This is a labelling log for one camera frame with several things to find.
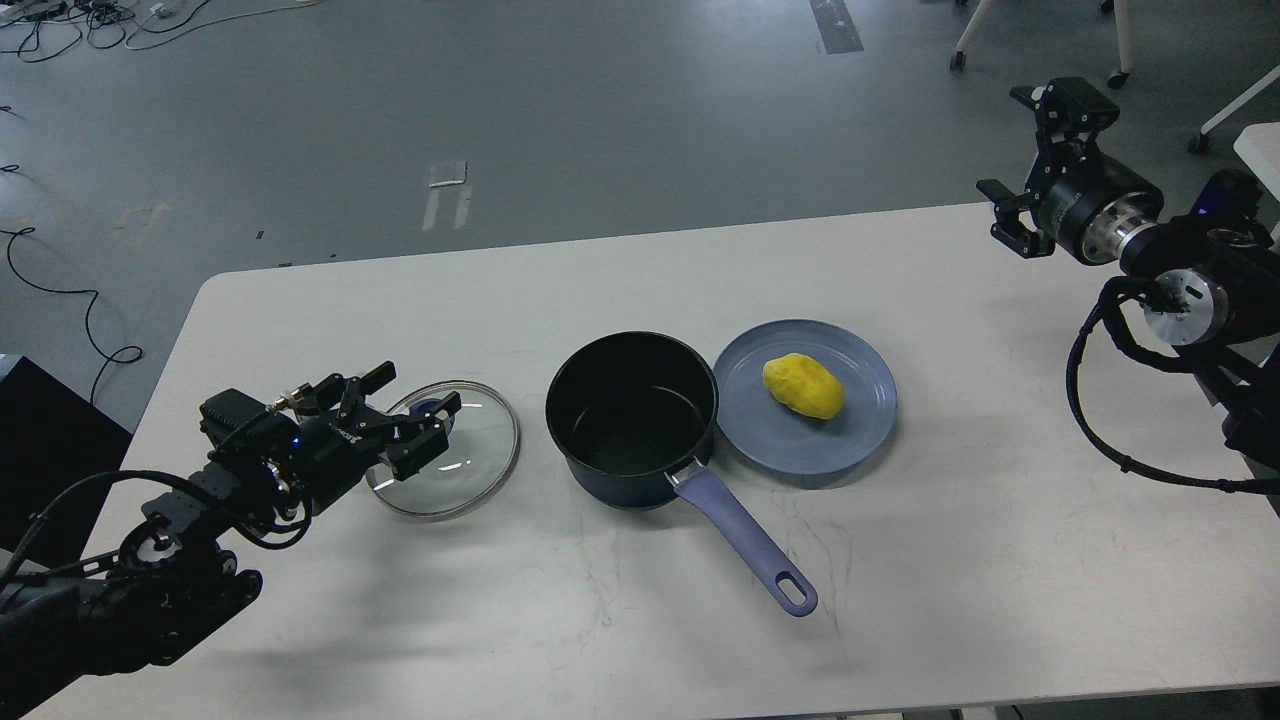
black box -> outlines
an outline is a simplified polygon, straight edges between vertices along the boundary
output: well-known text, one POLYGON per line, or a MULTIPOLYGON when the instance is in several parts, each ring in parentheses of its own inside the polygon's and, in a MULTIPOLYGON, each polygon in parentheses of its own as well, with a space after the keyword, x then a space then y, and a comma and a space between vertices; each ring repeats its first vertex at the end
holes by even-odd
MULTIPOLYGON (((133 436, 22 355, 0 355, 0 547, 13 552, 31 515, 72 483, 119 470, 133 436)), ((109 487, 68 496, 28 548, 56 568, 81 559, 109 487)))

white table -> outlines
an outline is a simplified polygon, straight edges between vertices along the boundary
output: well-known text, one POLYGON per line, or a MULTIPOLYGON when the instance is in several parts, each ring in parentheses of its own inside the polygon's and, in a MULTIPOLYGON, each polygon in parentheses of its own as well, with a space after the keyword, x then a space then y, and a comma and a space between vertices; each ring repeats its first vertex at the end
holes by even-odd
POLYGON ((1280 123, 1258 123, 1240 131, 1235 154, 1272 196, 1280 197, 1280 123))
MULTIPOLYGON (((270 398, 392 359, 383 407, 449 378, 503 392, 525 430, 516 473, 440 525, 357 488, 292 550, 228 542, 266 577, 256 603, 173 667, 82 679, 33 716, 650 720, 1280 683, 1280 520, 1262 498, 1121 475, 1092 451, 1062 369, 1114 268, 1020 260, 989 223, 977 204, 211 279, 128 468, 196 470, 196 409, 223 388, 270 398), (713 360, 794 316, 876 346, 901 404, 887 446, 837 487, 716 459, 817 585, 804 619, 690 506, 588 496, 543 421, 552 375, 593 338, 653 329, 713 360)), ((1116 445, 1243 477, 1188 378, 1101 333, 1083 378, 1116 445)), ((91 550, 157 493, 118 488, 91 550)))

blue plate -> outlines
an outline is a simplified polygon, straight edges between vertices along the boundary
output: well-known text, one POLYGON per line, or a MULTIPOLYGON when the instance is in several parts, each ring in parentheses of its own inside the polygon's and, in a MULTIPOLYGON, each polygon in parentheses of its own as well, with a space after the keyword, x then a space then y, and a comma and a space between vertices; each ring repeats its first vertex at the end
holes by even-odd
POLYGON ((740 334, 716 360, 721 432, 750 460, 788 475, 847 470, 893 429, 897 387, 888 365, 854 333, 817 320, 777 320, 740 334), (805 418, 764 387, 764 364, 788 352, 822 363, 845 386, 831 420, 805 418))

yellow object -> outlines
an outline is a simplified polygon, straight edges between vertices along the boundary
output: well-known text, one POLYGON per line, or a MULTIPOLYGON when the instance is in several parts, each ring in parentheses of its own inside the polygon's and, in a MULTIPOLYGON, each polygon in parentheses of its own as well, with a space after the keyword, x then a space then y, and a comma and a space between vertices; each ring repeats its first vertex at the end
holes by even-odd
POLYGON ((801 415, 829 420, 845 406, 845 386, 808 355, 769 360, 763 374, 773 398, 801 415))

floor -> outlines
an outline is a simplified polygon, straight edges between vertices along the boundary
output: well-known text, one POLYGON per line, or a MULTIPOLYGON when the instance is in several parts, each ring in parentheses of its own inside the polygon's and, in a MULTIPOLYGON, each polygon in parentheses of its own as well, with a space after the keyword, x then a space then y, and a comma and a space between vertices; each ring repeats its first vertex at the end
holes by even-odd
MULTIPOLYGON (((274 5, 225 0, 200 18, 274 5)), ((0 174, 0 228, 36 227, 13 247, 31 279, 101 290, 92 324, 105 350, 146 348, 97 389, 132 429, 214 274, 979 201, 977 179, 1016 187, 1034 155, 1011 86, 1079 74, 1103 87, 1117 65, 1114 23, 1091 0, 1000 4, 963 73, 947 61, 977 3, 847 5, 864 50, 844 54, 824 51, 800 0, 325 0, 147 51, 5 55, 0 104, 13 111, 0 114, 0 164, 20 170, 0 174), (431 200, 433 168, 438 178, 460 160, 466 183, 431 200)), ((1132 5, 1137 70, 1103 88, 1123 113, 1101 145, 1164 190, 1167 217, 1212 170, 1243 167, 1230 149, 1240 128, 1280 119, 1276 87, 1215 131, 1208 155, 1185 151, 1275 67, 1280 4, 1132 5)), ((46 47, 68 32, 50 26, 46 47)), ((0 47, 23 35, 0 29, 0 47)), ((1277 217, 1268 201, 1263 220, 1277 217)), ((406 299, 448 311, 430 299, 465 281, 431 282, 406 299)), ((0 352, 87 396, 100 360, 86 301, 4 270, 0 352)), ((1260 697, 1023 710, 1262 717, 1260 697)))

